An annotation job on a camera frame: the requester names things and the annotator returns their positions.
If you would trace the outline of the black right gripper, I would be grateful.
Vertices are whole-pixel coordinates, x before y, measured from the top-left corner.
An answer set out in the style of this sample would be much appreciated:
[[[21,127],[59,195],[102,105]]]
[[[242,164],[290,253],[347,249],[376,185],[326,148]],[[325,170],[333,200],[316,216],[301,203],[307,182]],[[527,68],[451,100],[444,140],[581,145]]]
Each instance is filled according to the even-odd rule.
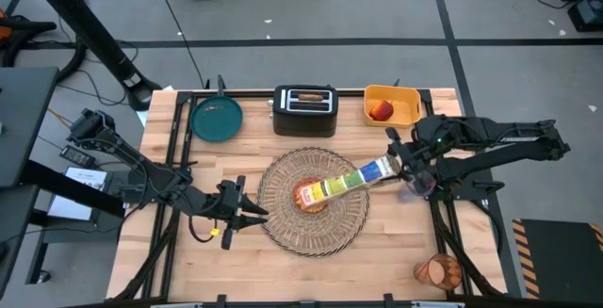
[[[414,174],[420,171],[428,171],[433,176],[432,172],[429,171],[431,161],[433,160],[433,150],[433,139],[402,143],[401,154],[397,154],[396,156],[399,162],[399,171],[397,173],[399,179],[410,181],[414,177]]]

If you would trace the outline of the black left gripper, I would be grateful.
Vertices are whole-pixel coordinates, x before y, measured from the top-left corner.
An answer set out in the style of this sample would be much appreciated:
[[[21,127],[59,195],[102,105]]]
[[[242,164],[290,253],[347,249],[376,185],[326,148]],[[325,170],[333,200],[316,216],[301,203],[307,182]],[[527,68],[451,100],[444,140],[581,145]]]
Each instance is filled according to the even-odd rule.
[[[211,219],[222,220],[226,223],[226,228],[223,231],[221,238],[221,248],[229,250],[233,232],[236,229],[239,231],[254,225],[261,225],[267,220],[259,217],[238,217],[238,210],[249,212],[257,215],[267,215],[269,212],[252,202],[246,194],[243,194],[246,177],[239,175],[236,181],[222,180],[218,185],[218,193],[214,196],[213,202],[207,216]]]

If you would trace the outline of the red yellow apple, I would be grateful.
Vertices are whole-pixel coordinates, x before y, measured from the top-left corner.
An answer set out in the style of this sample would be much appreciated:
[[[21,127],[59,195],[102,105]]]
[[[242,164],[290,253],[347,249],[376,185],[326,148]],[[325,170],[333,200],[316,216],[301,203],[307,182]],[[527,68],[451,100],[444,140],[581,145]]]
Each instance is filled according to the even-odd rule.
[[[389,120],[394,113],[394,107],[386,100],[377,102],[368,112],[368,116],[376,122],[385,122]]]

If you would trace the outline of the patterned bowl red inside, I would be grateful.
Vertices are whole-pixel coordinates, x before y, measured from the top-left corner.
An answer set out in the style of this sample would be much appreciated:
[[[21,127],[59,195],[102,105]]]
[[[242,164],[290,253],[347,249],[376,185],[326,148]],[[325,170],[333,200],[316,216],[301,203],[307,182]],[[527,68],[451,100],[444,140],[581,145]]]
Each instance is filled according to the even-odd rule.
[[[318,178],[303,178],[293,190],[293,201],[303,213],[317,214],[324,210],[327,193]]]

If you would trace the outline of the teal plate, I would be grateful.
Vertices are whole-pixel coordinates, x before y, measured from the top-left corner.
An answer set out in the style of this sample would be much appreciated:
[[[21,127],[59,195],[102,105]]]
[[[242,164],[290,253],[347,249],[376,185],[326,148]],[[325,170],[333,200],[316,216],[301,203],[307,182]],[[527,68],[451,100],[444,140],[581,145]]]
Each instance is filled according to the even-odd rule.
[[[243,121],[240,105],[223,95],[204,99],[192,111],[191,131],[206,142],[223,142],[233,138]]]

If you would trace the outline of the clear glass tumbler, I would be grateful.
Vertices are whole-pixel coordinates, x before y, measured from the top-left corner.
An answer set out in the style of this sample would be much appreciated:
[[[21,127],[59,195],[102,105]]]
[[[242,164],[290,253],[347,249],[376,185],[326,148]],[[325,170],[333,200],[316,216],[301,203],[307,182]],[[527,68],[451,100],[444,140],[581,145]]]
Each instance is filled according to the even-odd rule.
[[[407,185],[414,195],[425,198],[433,193],[436,180],[428,171],[420,171],[409,176]]]

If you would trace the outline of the round woven placemat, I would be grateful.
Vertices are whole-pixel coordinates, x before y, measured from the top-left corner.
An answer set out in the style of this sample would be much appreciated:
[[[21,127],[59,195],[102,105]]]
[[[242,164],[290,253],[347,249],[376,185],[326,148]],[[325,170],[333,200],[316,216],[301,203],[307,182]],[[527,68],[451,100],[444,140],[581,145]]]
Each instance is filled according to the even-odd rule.
[[[293,201],[303,178],[339,176],[354,170],[345,157],[330,150],[306,147],[276,158],[264,172],[257,204],[269,213],[262,229],[282,249],[304,257],[323,257],[347,248],[367,222],[369,195],[356,191],[326,203],[317,214],[306,214]]]

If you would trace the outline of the yellow plastic bin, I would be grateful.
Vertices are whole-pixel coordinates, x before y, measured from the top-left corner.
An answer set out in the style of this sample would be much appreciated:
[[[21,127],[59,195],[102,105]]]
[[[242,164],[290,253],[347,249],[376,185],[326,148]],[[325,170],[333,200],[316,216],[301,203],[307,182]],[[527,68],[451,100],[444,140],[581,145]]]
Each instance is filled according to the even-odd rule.
[[[386,100],[394,107],[392,117],[385,122],[373,121],[368,116],[369,110],[380,100]],[[371,126],[412,126],[422,118],[420,94],[412,88],[369,85],[364,90],[364,117],[366,124]]]

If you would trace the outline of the black toaster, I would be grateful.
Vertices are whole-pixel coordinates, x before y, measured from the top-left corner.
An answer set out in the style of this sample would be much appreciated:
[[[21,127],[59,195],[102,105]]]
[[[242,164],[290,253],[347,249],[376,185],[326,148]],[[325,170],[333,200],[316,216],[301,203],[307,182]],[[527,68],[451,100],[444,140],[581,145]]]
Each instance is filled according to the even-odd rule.
[[[319,94],[322,102],[298,100],[299,94]],[[338,93],[330,85],[282,85],[271,100],[272,128],[287,137],[330,138],[335,134]]]

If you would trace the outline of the amber patterned cup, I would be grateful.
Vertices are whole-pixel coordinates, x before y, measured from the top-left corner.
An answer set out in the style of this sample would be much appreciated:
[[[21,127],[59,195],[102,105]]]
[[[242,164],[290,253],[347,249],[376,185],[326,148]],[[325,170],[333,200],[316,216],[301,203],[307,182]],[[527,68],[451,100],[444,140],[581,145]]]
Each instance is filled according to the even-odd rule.
[[[463,273],[454,257],[448,254],[436,254],[427,261],[415,265],[414,277],[421,284],[453,291],[461,284]]]

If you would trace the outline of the black hazard striped mat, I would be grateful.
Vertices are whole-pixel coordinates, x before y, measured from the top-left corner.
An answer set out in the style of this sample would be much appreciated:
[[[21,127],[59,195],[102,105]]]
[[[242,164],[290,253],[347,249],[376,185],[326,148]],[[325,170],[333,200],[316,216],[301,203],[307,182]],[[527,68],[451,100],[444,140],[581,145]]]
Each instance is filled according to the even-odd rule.
[[[528,298],[603,304],[603,229],[537,219],[512,227]]]

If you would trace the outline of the black power brick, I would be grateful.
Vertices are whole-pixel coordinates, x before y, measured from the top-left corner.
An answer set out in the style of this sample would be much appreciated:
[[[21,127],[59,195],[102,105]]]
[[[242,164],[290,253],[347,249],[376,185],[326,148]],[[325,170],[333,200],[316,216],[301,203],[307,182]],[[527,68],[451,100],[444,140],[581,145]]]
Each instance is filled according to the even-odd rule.
[[[61,150],[59,156],[84,169],[93,169],[95,167],[95,157],[69,145]]]

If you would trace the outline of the black desk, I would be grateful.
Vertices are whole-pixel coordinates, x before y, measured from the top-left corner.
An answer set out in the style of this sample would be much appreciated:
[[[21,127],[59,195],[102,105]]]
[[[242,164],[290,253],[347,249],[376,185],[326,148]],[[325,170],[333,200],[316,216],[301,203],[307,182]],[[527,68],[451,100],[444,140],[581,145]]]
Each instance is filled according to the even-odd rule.
[[[58,69],[0,68],[0,188],[18,184],[57,83]]]

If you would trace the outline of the black orange vacuum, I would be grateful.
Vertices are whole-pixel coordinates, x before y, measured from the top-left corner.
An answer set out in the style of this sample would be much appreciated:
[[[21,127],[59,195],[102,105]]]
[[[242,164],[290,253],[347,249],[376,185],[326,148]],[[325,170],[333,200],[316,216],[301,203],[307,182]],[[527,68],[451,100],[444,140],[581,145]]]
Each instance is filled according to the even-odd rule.
[[[34,22],[24,16],[8,16],[0,8],[0,67],[13,67],[19,51],[28,41],[56,28],[53,22]]]

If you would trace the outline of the black rig frame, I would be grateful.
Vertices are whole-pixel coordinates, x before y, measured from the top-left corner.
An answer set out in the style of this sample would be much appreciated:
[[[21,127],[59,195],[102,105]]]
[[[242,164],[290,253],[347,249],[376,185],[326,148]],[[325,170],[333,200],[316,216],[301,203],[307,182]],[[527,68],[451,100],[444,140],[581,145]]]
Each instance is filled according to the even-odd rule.
[[[334,151],[357,166],[383,154],[387,137],[381,127],[364,121],[359,89],[342,89],[335,135],[331,138],[277,136],[272,129],[268,89],[235,89],[232,96],[243,109],[237,136],[225,143],[188,137],[183,123],[174,122],[178,106],[173,91],[155,93],[140,144],[154,161],[187,154],[194,183],[212,192],[218,182],[246,177],[245,189],[254,196],[264,171],[282,154],[303,147]],[[170,301],[209,302],[224,295],[227,302],[313,300],[351,305],[360,300],[441,300],[445,293],[419,283],[414,266],[435,255],[432,216],[424,201],[403,203],[399,185],[373,189],[367,222],[343,251],[321,258],[285,251],[258,227],[237,233],[229,250],[218,239],[196,241],[212,228],[208,219],[180,219],[172,262],[155,266],[152,291]]]

